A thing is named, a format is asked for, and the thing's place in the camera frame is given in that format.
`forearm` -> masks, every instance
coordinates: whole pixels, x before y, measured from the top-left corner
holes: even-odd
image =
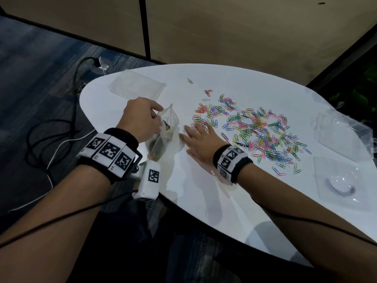
[[[0,237],[12,238],[61,215],[105,200],[110,181],[78,166],[54,190]],[[0,250],[3,282],[65,282],[100,208],[52,224]]]
[[[241,170],[238,183],[257,203],[269,209],[318,220],[370,239],[341,217],[254,164]],[[372,263],[377,260],[376,247],[318,224],[284,219],[265,212],[314,266],[352,280],[371,278],[375,272]]]

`black cable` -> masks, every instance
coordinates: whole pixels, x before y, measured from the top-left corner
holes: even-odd
[[[325,226],[327,228],[331,228],[331,229],[334,229],[334,230],[337,230],[337,231],[340,231],[342,233],[345,233],[349,236],[352,236],[352,237],[355,237],[359,240],[362,240],[366,243],[369,243],[369,244],[372,244],[374,246],[377,246],[377,243],[373,242],[373,241],[370,241],[369,239],[366,239],[366,238],[363,238],[357,234],[354,234],[352,232],[349,232],[345,229],[342,229],[342,228],[338,228],[337,226],[334,226],[334,225],[331,225],[331,224],[328,224],[328,223],[325,223],[325,222],[322,222],[322,221],[319,221],[319,220],[313,220],[313,219],[307,219],[307,218],[304,218],[304,217],[296,217],[294,215],[288,215],[288,214],[282,214],[280,212],[277,212],[275,210],[272,210],[270,208],[267,208],[261,204],[259,204],[255,199],[253,199],[253,197],[251,197],[251,199],[257,204],[259,205],[262,209],[265,209],[267,210],[269,213],[277,216],[277,217],[281,217],[281,218],[284,218],[284,219],[291,219],[291,220],[297,220],[297,221],[304,221],[304,222],[310,222],[310,223],[315,223],[315,224],[319,224],[319,225],[322,225],[322,226]]]
[[[117,195],[116,197],[113,197],[113,198],[111,198],[109,200],[103,201],[102,203],[93,204],[92,206],[88,206],[88,207],[83,208],[83,209],[78,209],[77,211],[70,212],[69,214],[62,215],[62,216],[57,217],[57,218],[55,218],[53,220],[49,220],[49,221],[47,221],[45,223],[42,223],[42,224],[40,224],[40,225],[38,225],[38,226],[36,226],[34,228],[31,228],[31,229],[29,229],[29,230],[27,230],[27,231],[25,231],[23,233],[20,233],[20,234],[16,235],[15,237],[12,237],[12,238],[8,239],[7,241],[1,243],[0,244],[0,249],[2,249],[3,247],[5,247],[5,246],[7,246],[7,245],[9,245],[9,244],[11,244],[11,243],[13,243],[13,242],[21,239],[21,238],[24,238],[25,236],[27,236],[29,234],[32,234],[32,233],[34,233],[34,232],[36,232],[36,231],[38,231],[38,230],[40,230],[42,228],[45,228],[45,227],[47,227],[47,226],[49,226],[49,225],[51,225],[53,223],[59,222],[59,221],[64,220],[64,219],[66,219],[68,217],[71,217],[73,215],[80,214],[80,213],[85,212],[85,211],[87,211],[89,209],[97,208],[97,207],[99,207],[99,206],[101,206],[103,204],[110,203],[111,201],[116,200],[117,198],[120,198],[120,197],[122,197],[124,195],[132,194],[132,193],[135,193],[135,192],[138,192],[138,190],[133,190],[131,192],[125,192],[125,193]]]
[[[73,107],[72,107],[71,119],[70,120],[51,119],[51,120],[41,122],[41,123],[38,123],[38,124],[34,125],[33,127],[31,127],[29,129],[28,133],[26,134],[26,153],[25,153],[24,160],[31,167],[35,167],[37,169],[42,169],[43,171],[45,171],[49,175],[53,185],[55,185],[55,180],[51,176],[50,171],[47,170],[48,161],[47,162],[44,161],[43,155],[45,154],[45,151],[47,150],[47,148],[50,147],[55,142],[58,142],[58,141],[63,140],[65,138],[72,140],[72,139],[74,139],[75,135],[80,132],[80,130],[76,130],[76,114],[77,114],[77,102],[78,102],[77,73],[78,73],[78,70],[81,67],[81,65],[84,62],[86,62],[87,60],[93,60],[94,65],[97,66],[97,67],[101,66],[99,59],[91,57],[91,56],[83,58],[77,64],[77,67],[76,67],[76,70],[75,70],[75,73],[74,73],[74,76],[73,76],[73,82],[72,82],[72,95],[74,97],[74,102],[73,102]],[[48,136],[48,137],[44,137],[44,138],[42,138],[42,139],[40,139],[40,140],[38,140],[34,143],[31,143],[30,138],[31,138],[32,133],[35,131],[35,129],[38,128],[42,124],[50,123],[50,122],[67,123],[69,125],[69,128],[64,133],[59,133],[59,134],[51,135],[51,136]],[[43,143],[46,143],[46,144],[43,146],[43,148],[37,154],[35,152],[35,149]],[[73,145],[74,145],[74,141],[70,141],[68,143],[68,146],[65,147],[61,152],[59,152],[59,154],[57,154],[55,156],[54,161],[52,161],[52,163],[50,164],[50,167],[53,167],[53,166],[59,164],[61,161],[63,161],[64,158],[67,157],[68,154],[71,152]]]

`hand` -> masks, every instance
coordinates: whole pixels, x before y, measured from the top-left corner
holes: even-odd
[[[199,161],[213,166],[213,155],[220,148],[226,145],[226,142],[221,140],[215,133],[212,126],[207,125],[209,133],[204,130],[200,124],[195,124],[195,130],[187,125],[184,126],[187,134],[180,134],[179,137],[189,149],[186,151],[191,157]]]
[[[147,141],[153,134],[160,133],[161,118],[152,109],[162,111],[164,108],[144,97],[129,100],[116,128],[131,133],[139,143]]]

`black wristband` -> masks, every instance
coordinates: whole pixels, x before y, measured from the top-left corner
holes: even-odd
[[[231,144],[226,144],[222,147],[220,147],[213,155],[213,165],[217,169],[217,162],[220,159],[221,154],[229,147]]]
[[[95,168],[97,171],[104,174],[109,179],[111,184],[114,184],[115,181],[123,180],[123,179],[117,177],[116,175],[114,175],[112,172],[110,172],[107,167],[105,167],[105,166],[101,165],[100,163],[92,160],[92,158],[80,157],[80,159],[78,159],[76,165],[77,166],[86,165],[86,166],[91,166],[91,167]]]
[[[139,147],[138,140],[129,132],[120,128],[107,129],[104,134],[114,136],[115,138],[126,143],[127,147],[135,151]]]
[[[252,163],[252,160],[249,157],[242,158],[234,167],[233,172],[232,172],[232,178],[231,182],[233,184],[237,183],[237,178],[239,172],[245,167],[246,165]]]

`white table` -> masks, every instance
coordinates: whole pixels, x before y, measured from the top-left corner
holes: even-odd
[[[314,122],[319,112],[330,105],[314,91],[288,80],[257,71],[210,64],[172,64],[151,66],[134,71],[154,80],[167,83],[158,98],[163,107],[173,103],[173,108],[183,125],[192,123],[192,116],[201,99],[208,98],[204,90],[212,89],[211,103],[216,103],[221,94],[231,97],[241,109],[272,109],[288,118],[292,132],[308,145],[312,155],[301,156],[302,172],[280,179],[349,221],[365,234],[377,240],[377,169],[373,161],[359,164],[364,185],[368,188],[370,211],[345,209],[323,202],[318,197],[314,179],[313,156],[347,160],[314,139]],[[111,93],[108,85],[119,73],[102,76],[91,81],[82,91],[80,105],[85,115],[98,132],[115,127],[127,100]],[[227,117],[219,119],[216,132]],[[239,186],[227,186],[204,171],[179,146],[178,138],[171,143],[174,156],[162,159],[164,179],[160,192],[169,200],[216,230],[261,251],[290,260],[297,257],[297,250],[271,222],[263,210]],[[145,145],[139,146],[145,159]],[[263,160],[259,167],[276,175],[271,162]]]

